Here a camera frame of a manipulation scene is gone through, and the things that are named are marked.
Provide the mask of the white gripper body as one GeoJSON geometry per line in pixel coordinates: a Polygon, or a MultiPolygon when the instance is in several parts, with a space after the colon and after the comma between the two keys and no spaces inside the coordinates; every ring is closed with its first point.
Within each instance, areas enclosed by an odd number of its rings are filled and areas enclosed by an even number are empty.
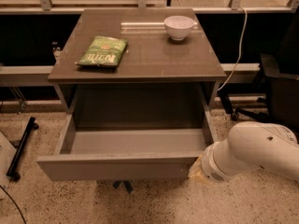
{"type": "Polygon", "coordinates": [[[233,178],[219,167],[215,155],[218,151],[223,151],[223,142],[216,142],[206,148],[200,161],[204,176],[209,180],[217,183],[229,181],[233,178]]]}

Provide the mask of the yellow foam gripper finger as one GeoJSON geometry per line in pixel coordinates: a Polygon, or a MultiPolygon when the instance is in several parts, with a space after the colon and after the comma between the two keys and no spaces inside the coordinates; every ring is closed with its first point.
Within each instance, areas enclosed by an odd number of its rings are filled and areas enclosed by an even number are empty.
{"type": "Polygon", "coordinates": [[[209,183],[209,179],[204,174],[204,171],[203,171],[203,168],[201,165],[202,158],[203,158],[203,155],[200,155],[197,158],[197,160],[193,163],[193,165],[189,169],[188,178],[193,181],[196,181],[198,183],[202,183],[202,184],[206,185],[209,183]]]}

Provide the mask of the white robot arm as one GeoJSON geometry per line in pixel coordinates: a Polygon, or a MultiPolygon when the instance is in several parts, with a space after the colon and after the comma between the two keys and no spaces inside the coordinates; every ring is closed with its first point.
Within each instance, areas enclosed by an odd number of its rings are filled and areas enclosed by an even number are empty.
{"type": "Polygon", "coordinates": [[[299,182],[299,146],[289,128],[255,121],[237,123],[226,139],[205,149],[190,168],[188,178],[222,183],[257,169],[299,182]]]}

